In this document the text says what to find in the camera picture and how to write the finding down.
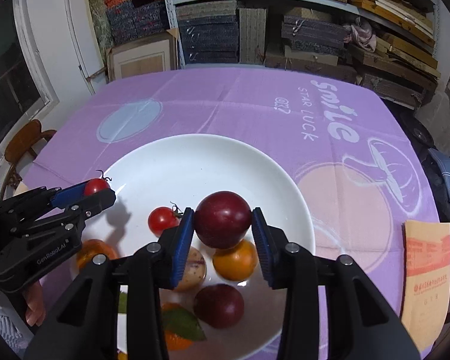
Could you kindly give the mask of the person left hand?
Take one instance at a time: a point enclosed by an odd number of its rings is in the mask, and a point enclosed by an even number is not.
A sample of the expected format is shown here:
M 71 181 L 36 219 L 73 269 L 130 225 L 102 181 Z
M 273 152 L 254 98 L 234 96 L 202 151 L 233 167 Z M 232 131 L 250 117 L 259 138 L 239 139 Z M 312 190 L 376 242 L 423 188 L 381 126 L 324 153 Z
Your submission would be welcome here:
M 46 309 L 44 305 L 44 296 L 41 283 L 39 281 L 33 283 L 24 290 L 23 297 L 27 304 L 26 322 L 29 326 L 41 326 L 46 317 Z

